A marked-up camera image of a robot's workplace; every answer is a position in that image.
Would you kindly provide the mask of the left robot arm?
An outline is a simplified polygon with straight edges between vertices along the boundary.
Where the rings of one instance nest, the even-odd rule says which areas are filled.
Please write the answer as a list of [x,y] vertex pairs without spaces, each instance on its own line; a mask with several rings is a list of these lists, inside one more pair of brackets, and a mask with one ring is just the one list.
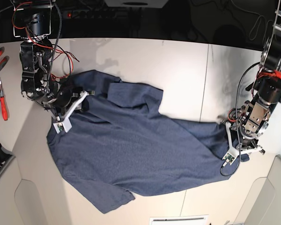
[[278,1],[272,35],[267,39],[259,70],[252,84],[246,87],[251,101],[232,108],[225,122],[229,149],[223,156],[225,164],[233,164],[242,154],[265,151],[258,138],[268,127],[277,104],[281,104],[281,0]]

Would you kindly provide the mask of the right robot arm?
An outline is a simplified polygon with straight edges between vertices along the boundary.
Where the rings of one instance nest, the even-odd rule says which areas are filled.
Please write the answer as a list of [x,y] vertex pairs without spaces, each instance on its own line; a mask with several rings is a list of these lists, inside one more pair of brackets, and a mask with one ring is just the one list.
[[[22,64],[21,93],[45,110],[51,111],[57,120],[64,117],[70,108],[86,110],[86,103],[74,106],[82,97],[83,88],[70,80],[73,72],[73,60],[77,59],[71,52],[58,45],[62,21],[59,21],[55,43],[51,43],[52,9],[56,9],[59,19],[61,10],[54,0],[15,0],[12,15],[14,37],[21,38],[20,61]],[[69,72],[63,76],[52,73],[53,62],[65,55],[69,63]]]

